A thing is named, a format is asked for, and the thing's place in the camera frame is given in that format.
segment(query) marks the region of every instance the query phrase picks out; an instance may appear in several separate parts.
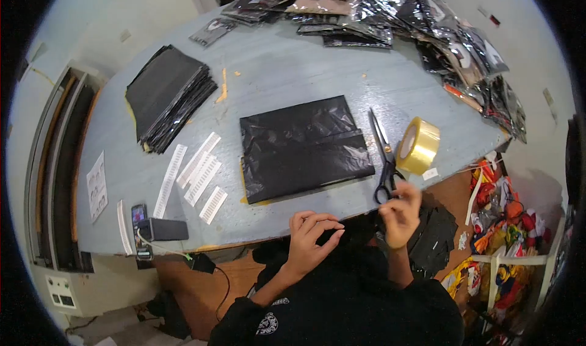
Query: white wall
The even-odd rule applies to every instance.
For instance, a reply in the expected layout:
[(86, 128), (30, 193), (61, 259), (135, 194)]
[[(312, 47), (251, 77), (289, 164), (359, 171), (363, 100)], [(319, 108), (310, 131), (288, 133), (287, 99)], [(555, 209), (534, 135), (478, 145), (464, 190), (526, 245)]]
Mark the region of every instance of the white wall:
[[(55, 0), (31, 42), (33, 48), (44, 43), (32, 66), (55, 82), (73, 58), (111, 77), (167, 31), (210, 10), (214, 4), (215, 1), (209, 0), (206, 4), (196, 4), (194, 0)], [(124, 29), (131, 36), (120, 42)], [(12, 218), (21, 248), (26, 243), (23, 209), (26, 167), (34, 132), (52, 89), (53, 85), (45, 77), (29, 70), (17, 85), (12, 100), (7, 178)]]
[[(511, 143), (503, 156), (526, 208), (533, 207), (556, 225), (556, 207), (566, 204), (565, 148), (567, 120), (575, 113), (570, 76), (552, 30), (534, 0), (445, 0), (473, 26), (481, 28), (510, 72), (505, 74), (527, 115), (527, 145)], [(496, 27), (478, 10), (501, 21)], [(558, 125), (543, 96), (548, 88), (558, 111)]]

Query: scissors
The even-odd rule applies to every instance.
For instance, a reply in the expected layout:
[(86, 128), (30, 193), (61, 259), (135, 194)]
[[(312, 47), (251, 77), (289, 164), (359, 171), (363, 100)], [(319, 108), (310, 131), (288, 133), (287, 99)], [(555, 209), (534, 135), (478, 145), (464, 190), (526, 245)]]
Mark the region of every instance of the scissors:
[[(378, 199), (378, 193), (380, 191), (385, 192), (387, 201), (391, 200), (391, 192), (397, 189), (395, 186), (395, 176), (398, 176), (402, 180), (405, 180), (405, 177), (403, 174), (401, 174), (401, 172), (397, 171), (395, 155), (392, 153), (391, 144), (389, 144), (389, 138), (387, 137), (385, 129), (378, 124), (372, 108), (370, 109), (369, 118), (371, 125), (374, 127), (374, 136), (376, 137), (376, 141), (382, 153), (383, 159), (383, 173), (380, 175), (380, 181), (378, 182), (377, 188), (374, 190), (374, 200), (378, 204), (382, 204)], [(390, 181), (391, 190), (389, 190), (387, 187), (387, 181)]]

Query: blue table surface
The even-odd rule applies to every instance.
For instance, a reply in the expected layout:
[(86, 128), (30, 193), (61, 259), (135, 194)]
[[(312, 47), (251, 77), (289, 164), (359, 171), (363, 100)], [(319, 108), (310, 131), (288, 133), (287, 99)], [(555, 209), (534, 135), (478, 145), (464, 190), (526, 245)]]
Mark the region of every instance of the blue table surface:
[[(412, 42), (397, 39), (390, 51), (325, 48), (321, 37), (297, 35), (297, 25), (285, 20), (257, 28), (239, 26), (207, 49), (188, 39), (219, 12), (216, 9), (175, 28), (140, 52), (103, 88), (92, 113), (79, 167), (80, 250), (124, 254), (117, 217), (117, 203), (124, 200), (126, 230), (136, 252), (130, 207), (146, 203), (151, 214), (175, 146), (188, 147), (181, 172), (211, 132), (222, 137), (212, 152), (222, 166), (195, 207), (183, 198), (185, 189), (173, 186), (164, 218), (185, 220), (189, 240), (159, 243), (170, 249), (209, 250), (288, 235), (288, 219), (296, 211), (330, 212), (343, 218), (375, 208), (373, 191), (382, 162), (368, 120), (371, 107), (395, 146), (415, 116), (440, 129), (440, 149), (432, 164), (439, 176), (425, 181), (421, 176), (406, 174), (408, 181), (422, 189), (451, 176), (506, 141), (496, 125), (445, 92), (439, 78), (423, 70)], [(220, 86), (225, 68), (227, 98), (215, 103), (222, 92), (220, 87), (195, 111), (192, 122), (183, 127), (164, 154), (147, 154), (136, 144), (136, 130), (124, 93), (150, 57), (168, 44), (208, 64)], [(268, 205), (243, 203), (238, 119), (337, 95), (345, 95), (356, 125), (363, 131), (376, 174), (277, 199)], [(108, 205), (92, 223), (85, 176), (102, 151)], [(216, 186), (224, 189), (228, 197), (211, 225), (207, 225), (199, 213)], [(154, 252), (164, 253), (157, 248)]]

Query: scissor handle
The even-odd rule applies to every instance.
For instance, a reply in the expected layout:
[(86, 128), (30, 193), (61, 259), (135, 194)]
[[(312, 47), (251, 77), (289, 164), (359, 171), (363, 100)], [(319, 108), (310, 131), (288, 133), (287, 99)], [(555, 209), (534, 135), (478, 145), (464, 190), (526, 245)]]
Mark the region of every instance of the scissor handle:
[(387, 201), (392, 199), (392, 193), (387, 188), (387, 185), (385, 183), (387, 180), (389, 180), (389, 183), (391, 184), (391, 189), (393, 191), (397, 189), (397, 186), (395, 185), (395, 176), (398, 176), (400, 179), (405, 181), (405, 176), (395, 168), (395, 165), (388, 160), (385, 161), (385, 163), (383, 164), (383, 172), (380, 174), (380, 181), (378, 182), (377, 188), (374, 190), (374, 200), (379, 205), (382, 204), (378, 199), (378, 192), (381, 190), (385, 192), (387, 196)]
[(376, 203), (377, 203), (377, 204), (379, 204), (379, 205), (382, 205), (382, 204), (383, 204), (383, 203), (381, 203), (381, 202), (380, 202), (380, 200), (378, 199), (378, 193), (379, 193), (380, 191), (384, 191), (384, 192), (385, 192), (385, 194), (387, 195), (387, 199), (385, 200), (385, 203), (386, 203), (388, 200), (391, 200), (391, 199), (392, 199), (392, 196), (391, 196), (391, 191), (389, 191), (389, 189), (387, 188), (387, 186), (385, 186), (385, 184), (384, 184), (384, 183), (381, 183), (381, 184), (379, 184), (379, 185), (378, 185), (378, 187), (377, 187), (377, 188), (374, 190), (374, 200), (376, 201)]

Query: hand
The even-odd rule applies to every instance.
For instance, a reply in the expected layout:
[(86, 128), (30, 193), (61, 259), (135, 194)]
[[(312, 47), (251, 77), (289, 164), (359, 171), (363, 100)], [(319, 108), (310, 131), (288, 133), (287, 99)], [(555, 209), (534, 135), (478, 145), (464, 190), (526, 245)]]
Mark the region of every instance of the hand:
[[(291, 230), (289, 260), (281, 267), (280, 272), (291, 284), (301, 280), (338, 246), (340, 237), (344, 234), (343, 228), (344, 226), (338, 223), (338, 219), (332, 214), (316, 214), (314, 211), (296, 212), (289, 219)], [(319, 236), (328, 229), (338, 230), (323, 246), (315, 244)]]
[(401, 249), (407, 245), (419, 225), (421, 191), (414, 185), (401, 181), (392, 192), (394, 198), (382, 204), (378, 213), (383, 217), (387, 228), (387, 244), (391, 249)]

